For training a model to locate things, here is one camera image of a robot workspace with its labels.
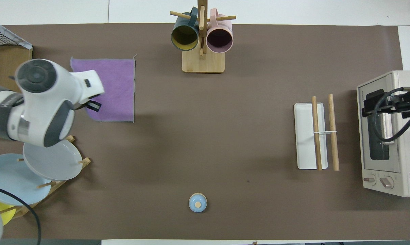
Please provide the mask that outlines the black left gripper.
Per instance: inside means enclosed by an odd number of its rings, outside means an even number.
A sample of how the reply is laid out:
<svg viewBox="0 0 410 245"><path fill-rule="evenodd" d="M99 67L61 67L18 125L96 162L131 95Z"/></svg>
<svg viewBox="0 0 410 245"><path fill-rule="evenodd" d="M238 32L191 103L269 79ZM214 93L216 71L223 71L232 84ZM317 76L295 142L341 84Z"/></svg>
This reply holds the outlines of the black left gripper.
<svg viewBox="0 0 410 245"><path fill-rule="evenodd" d="M101 103L94 101L94 100L88 100L87 102L85 102L84 107L86 107L89 110L95 111L95 112L99 112L100 108L101 108Z"/></svg>

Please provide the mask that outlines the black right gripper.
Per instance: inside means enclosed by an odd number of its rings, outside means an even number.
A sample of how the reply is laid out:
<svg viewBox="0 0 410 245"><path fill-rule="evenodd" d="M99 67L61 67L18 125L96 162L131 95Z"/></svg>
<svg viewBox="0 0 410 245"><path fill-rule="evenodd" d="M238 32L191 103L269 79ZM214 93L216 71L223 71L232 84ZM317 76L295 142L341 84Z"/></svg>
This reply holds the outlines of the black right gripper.
<svg viewBox="0 0 410 245"><path fill-rule="evenodd" d="M387 113L404 113L402 118L410 117L410 85L393 89L388 93L383 89L368 93L363 101L365 107L361 110L362 117L366 118L386 113L382 108L375 110L375 105L384 95L387 98Z"/></svg>

